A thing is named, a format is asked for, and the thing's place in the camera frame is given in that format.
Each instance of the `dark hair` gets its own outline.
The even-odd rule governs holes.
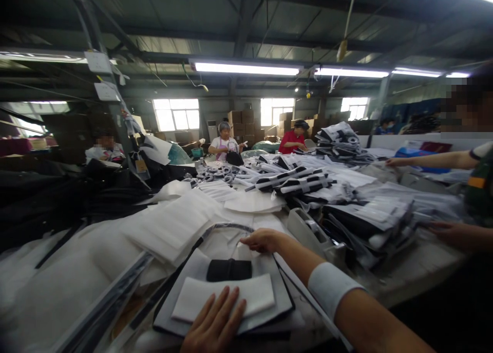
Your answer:
[[[310,126],[308,126],[308,123],[305,122],[303,119],[299,119],[296,122],[294,122],[294,127],[303,128],[305,131],[307,131],[310,128]]]

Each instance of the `hanging wire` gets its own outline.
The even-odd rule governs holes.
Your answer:
[[[10,84],[13,84],[13,85],[22,86],[22,87],[27,87],[27,88],[32,88],[32,89],[35,89],[35,90],[38,90],[38,91],[48,92],[48,93],[50,93],[50,94],[55,94],[55,95],[60,95],[60,96],[66,96],[66,97],[70,97],[71,99],[77,99],[77,100],[87,101],[87,102],[91,102],[91,103],[102,104],[102,103],[101,103],[101,102],[99,102],[99,101],[89,100],[89,99],[83,99],[83,98],[79,98],[79,97],[77,97],[77,96],[72,96],[72,95],[62,94],[61,92],[55,92],[55,91],[45,90],[45,89],[38,88],[38,87],[28,86],[28,85],[23,84],[23,83],[17,83],[17,82],[12,82],[12,81],[4,81],[4,80],[0,80],[0,82],[10,83]]]
[[[194,87],[200,87],[200,86],[202,86],[206,92],[209,92],[209,89],[207,88],[207,86],[206,86],[206,85],[202,84],[202,81],[201,81],[201,83],[200,83],[199,85],[196,85],[196,84],[194,83],[194,81],[192,81],[192,80],[190,79],[190,77],[188,76],[188,74],[186,73],[186,70],[185,70],[185,63],[181,63],[181,67],[183,68],[183,71],[185,72],[186,77],[187,77],[187,78],[188,78],[188,80],[189,80],[189,81],[193,84],[193,86],[194,86]]]

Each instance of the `woman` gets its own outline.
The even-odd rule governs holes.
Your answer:
[[[209,153],[216,154],[216,160],[226,161],[226,154],[230,151],[241,153],[245,147],[244,143],[238,145],[236,140],[230,137],[231,126],[228,122],[219,124],[219,137],[216,137],[209,146]]]
[[[295,239],[259,229],[241,242],[260,253],[279,253],[356,351],[433,352],[361,285]],[[242,300],[231,313],[238,294],[237,289],[225,288],[217,300],[211,295],[185,337],[182,352],[226,351],[246,308]]]
[[[303,151],[308,150],[305,146],[305,131],[308,130],[308,123],[304,120],[297,120],[294,122],[294,129],[288,131],[282,138],[281,145],[279,146],[279,152],[281,154],[290,154],[296,148]]]

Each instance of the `black garment pile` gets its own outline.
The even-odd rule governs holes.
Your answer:
[[[361,166],[377,161],[375,156],[361,148],[358,135],[346,122],[322,128],[315,138],[318,140],[316,154],[327,155],[334,162]]]

